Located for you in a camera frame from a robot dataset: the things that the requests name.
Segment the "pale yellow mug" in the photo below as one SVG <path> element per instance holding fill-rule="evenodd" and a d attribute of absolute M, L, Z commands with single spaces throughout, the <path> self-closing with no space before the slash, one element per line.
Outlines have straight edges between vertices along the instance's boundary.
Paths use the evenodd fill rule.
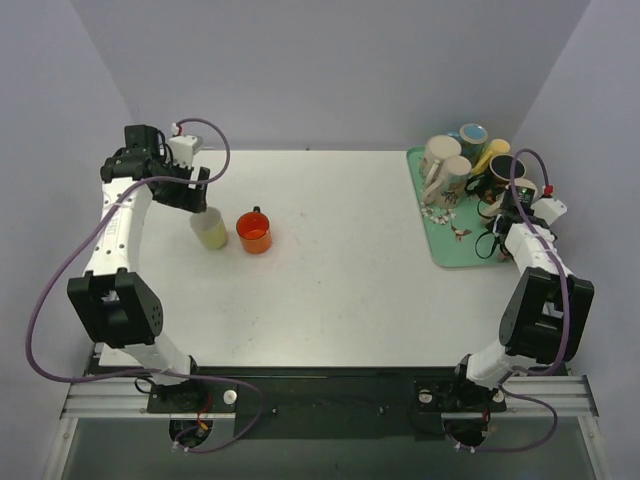
<path fill-rule="evenodd" d="M 208 250 L 219 250 L 227 244 L 228 236 L 221 212 L 212 207 L 192 214 L 190 227 L 200 243 Z"/>

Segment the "orange mug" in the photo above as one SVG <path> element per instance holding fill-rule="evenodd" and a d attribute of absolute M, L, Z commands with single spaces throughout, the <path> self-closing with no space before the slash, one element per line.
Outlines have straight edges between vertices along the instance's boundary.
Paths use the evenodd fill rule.
<path fill-rule="evenodd" d="M 236 233 L 243 250 L 248 254 L 263 254 L 272 245 L 270 221 L 259 206 L 254 206 L 238 218 Z"/>

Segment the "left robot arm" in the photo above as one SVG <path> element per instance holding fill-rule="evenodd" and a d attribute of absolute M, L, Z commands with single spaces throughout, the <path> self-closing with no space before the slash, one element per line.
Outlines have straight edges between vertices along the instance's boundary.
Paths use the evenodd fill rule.
<path fill-rule="evenodd" d="M 182 133 L 165 138 L 148 125 L 127 126 L 124 137 L 124 147 L 100 169 L 106 224 L 83 275 L 69 280 L 67 295 L 94 342 L 120 350 L 151 370 L 153 395 L 192 412 L 206 402 L 206 388 L 189 377 L 195 360 L 164 333 L 161 301 L 138 266 L 151 203 L 190 213 L 205 210 L 205 186 L 187 184 L 210 174 L 192 165 L 203 141 Z"/>

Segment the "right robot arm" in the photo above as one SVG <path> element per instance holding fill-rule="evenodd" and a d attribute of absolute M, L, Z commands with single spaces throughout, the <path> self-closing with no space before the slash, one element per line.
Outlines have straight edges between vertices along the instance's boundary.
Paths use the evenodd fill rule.
<path fill-rule="evenodd" d="M 512 374 L 549 375 L 576 354 L 595 288 L 576 277 L 554 246 L 550 224 L 566 212 L 549 195 L 517 180 L 505 188 L 489 223 L 494 244 L 520 274 L 502 315 L 498 338 L 464 357 L 447 383 L 449 402 L 468 409 L 489 400 Z"/>

